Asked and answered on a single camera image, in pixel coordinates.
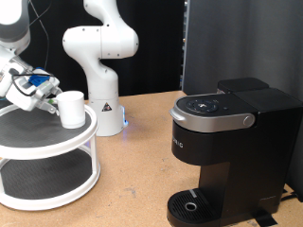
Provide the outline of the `beige tipped gripper finger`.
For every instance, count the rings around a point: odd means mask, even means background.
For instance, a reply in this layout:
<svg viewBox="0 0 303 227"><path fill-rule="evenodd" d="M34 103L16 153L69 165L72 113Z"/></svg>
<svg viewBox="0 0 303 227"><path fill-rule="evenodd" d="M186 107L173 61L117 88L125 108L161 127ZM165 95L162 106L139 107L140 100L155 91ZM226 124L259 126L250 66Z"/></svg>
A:
<svg viewBox="0 0 303 227"><path fill-rule="evenodd" d="M56 98L45 99L42 105L42 109L51 114L60 114L58 108L58 100Z"/></svg>

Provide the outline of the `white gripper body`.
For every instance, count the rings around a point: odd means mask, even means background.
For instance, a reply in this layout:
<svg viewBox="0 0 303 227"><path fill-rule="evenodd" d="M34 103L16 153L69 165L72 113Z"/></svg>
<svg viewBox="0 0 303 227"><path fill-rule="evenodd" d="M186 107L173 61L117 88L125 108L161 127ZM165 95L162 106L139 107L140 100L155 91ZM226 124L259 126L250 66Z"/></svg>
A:
<svg viewBox="0 0 303 227"><path fill-rule="evenodd" d="M42 109L45 99L62 92L60 81L47 74L12 76L12 84L6 94L8 101L24 111L31 112L34 108Z"/></svg>

